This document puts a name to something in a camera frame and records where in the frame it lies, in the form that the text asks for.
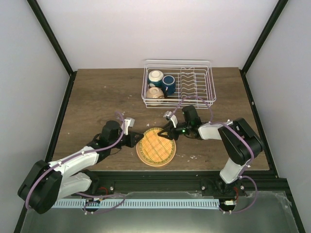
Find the round bamboo steamer tray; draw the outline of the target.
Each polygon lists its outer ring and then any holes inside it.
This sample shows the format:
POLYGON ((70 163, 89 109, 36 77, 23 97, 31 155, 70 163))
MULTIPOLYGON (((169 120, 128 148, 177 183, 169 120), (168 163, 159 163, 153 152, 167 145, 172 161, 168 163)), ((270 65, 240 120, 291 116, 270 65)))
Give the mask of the round bamboo steamer tray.
POLYGON ((153 127, 144 132, 144 137, 136 145, 139 159, 152 167, 163 167, 175 156, 176 143, 157 134, 162 128, 153 127))

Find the dark blue mug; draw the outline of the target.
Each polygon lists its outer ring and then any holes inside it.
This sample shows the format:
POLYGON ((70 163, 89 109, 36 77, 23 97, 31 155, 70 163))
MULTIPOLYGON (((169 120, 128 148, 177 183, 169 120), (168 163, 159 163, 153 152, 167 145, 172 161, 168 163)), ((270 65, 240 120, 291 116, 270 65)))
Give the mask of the dark blue mug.
POLYGON ((163 93, 167 96, 174 94, 175 89, 176 89, 175 77, 173 77, 171 75, 164 76, 162 79, 161 89, 162 89, 163 93))

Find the white wire dish rack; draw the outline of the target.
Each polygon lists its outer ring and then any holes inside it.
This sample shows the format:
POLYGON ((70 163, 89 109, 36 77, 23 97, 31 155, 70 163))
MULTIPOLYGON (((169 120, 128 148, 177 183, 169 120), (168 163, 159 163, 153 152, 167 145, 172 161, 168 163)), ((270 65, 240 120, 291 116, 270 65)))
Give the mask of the white wire dish rack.
POLYGON ((165 60, 147 59, 144 63, 144 74, 141 97, 147 108, 174 108, 187 96, 202 98, 208 106, 216 100, 216 93, 210 61, 207 60, 165 60), (164 76, 175 78, 176 89, 163 99, 147 97, 151 88, 148 76, 152 71, 159 71, 164 76))

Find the small white bowl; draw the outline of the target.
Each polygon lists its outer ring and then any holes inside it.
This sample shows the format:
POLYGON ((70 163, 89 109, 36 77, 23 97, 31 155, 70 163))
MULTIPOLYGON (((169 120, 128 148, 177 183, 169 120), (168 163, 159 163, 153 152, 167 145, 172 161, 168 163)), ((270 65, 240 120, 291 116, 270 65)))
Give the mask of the small white bowl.
POLYGON ((159 87, 150 87, 146 92, 147 99, 163 99, 164 93, 159 87))

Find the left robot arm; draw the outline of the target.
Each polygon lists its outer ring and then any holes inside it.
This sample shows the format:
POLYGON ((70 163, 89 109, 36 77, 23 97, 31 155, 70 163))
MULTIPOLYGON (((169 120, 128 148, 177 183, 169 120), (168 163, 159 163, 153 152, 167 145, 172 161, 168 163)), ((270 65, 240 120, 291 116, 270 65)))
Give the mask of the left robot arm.
POLYGON ((133 125, 134 119, 129 117, 122 123, 110 120, 78 152, 48 163, 37 161, 17 192, 26 209, 43 214, 59 199, 73 194, 94 198, 99 192, 99 178, 88 167, 107 158, 112 149, 136 146, 144 135, 131 131, 133 125))

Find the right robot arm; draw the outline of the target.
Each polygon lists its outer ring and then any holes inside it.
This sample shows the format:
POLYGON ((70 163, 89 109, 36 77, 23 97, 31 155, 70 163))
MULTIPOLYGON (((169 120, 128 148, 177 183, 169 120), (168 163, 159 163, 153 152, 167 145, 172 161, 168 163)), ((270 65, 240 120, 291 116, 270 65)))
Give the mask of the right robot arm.
POLYGON ((168 123, 157 135, 169 140, 177 140, 180 135, 197 140, 221 140, 229 159, 214 185, 220 195, 228 195, 245 169, 264 150, 262 140, 244 118, 202 122, 192 105, 182 108, 182 114, 184 122, 179 123, 173 112, 167 111, 164 118, 168 123))

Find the white bowl teal outside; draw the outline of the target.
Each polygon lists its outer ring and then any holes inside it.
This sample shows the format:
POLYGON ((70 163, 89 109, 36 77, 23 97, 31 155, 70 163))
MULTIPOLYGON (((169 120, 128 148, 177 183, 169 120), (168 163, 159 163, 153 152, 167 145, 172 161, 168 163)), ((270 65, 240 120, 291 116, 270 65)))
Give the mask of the white bowl teal outside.
POLYGON ((161 87, 164 74, 160 70, 152 70, 148 74, 147 83, 150 87, 161 87))

